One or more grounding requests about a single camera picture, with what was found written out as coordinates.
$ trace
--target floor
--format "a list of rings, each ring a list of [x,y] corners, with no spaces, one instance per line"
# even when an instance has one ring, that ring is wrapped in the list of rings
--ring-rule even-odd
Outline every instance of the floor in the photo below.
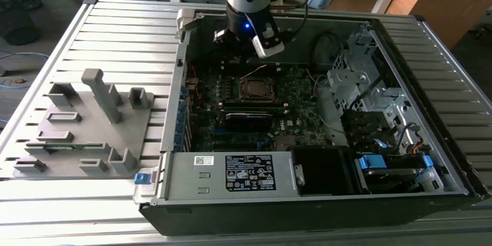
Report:
[[[9,52],[51,52],[63,30],[79,8],[82,0],[41,0],[42,7],[31,11],[30,18],[41,30],[39,39],[25,46],[9,46],[0,38],[0,50]],[[185,0],[198,3],[222,3],[223,0]],[[22,85],[30,84],[43,65],[43,59],[37,56],[13,56],[0,60],[0,66],[7,74],[0,77],[0,84],[19,86],[15,82],[25,80]],[[26,89],[0,88],[0,130],[3,126],[1,120],[7,120],[17,108]]]
[[[82,0],[41,0],[42,7],[30,12],[35,26],[41,30],[39,39],[26,46],[9,46],[0,39],[0,50],[9,52],[41,52],[49,54],[62,35],[62,32],[75,14]],[[199,3],[222,3],[223,0],[185,0]],[[492,82],[489,82],[489,72],[492,72],[492,35],[474,40],[474,35],[467,34],[453,49],[453,54],[461,61],[471,78],[492,98]],[[17,85],[14,82],[25,80],[29,84],[43,60],[35,56],[14,56],[1,60],[0,65],[7,70],[7,75],[0,77],[0,84]],[[7,120],[21,101],[26,89],[0,88],[0,121]]]

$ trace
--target power supply label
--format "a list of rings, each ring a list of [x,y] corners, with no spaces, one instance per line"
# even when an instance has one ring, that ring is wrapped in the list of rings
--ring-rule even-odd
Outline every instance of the power supply label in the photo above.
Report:
[[[274,190],[271,155],[225,156],[227,191]]]

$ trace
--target blue cable on floor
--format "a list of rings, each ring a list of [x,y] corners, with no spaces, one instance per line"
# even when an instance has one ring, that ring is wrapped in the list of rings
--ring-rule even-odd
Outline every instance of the blue cable on floor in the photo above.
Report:
[[[0,85],[0,88],[5,88],[5,89],[26,89],[30,86],[5,86],[5,85]]]
[[[11,52],[7,52],[2,49],[0,49],[0,52],[3,52],[6,53],[5,56],[0,57],[0,60],[3,59],[3,58],[7,58],[10,56],[14,56],[14,55],[34,55],[34,56],[41,56],[43,57],[43,61],[47,60],[49,56],[46,54],[42,54],[42,53],[37,53],[37,52],[19,52],[19,53],[11,53]],[[30,86],[5,86],[5,85],[0,85],[0,88],[5,88],[5,89],[26,89],[29,88]]]

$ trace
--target cpu socket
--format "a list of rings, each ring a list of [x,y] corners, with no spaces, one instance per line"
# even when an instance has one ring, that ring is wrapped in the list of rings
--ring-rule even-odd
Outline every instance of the cpu socket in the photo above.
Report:
[[[242,78],[238,80],[238,98],[246,103],[274,101],[273,80],[270,78]]]

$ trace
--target motherboard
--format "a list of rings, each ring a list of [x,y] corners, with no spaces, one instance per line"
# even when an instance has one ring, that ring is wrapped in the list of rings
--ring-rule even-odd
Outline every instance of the motherboard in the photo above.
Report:
[[[187,63],[191,151],[285,151],[330,143],[315,111],[315,77],[306,65]]]

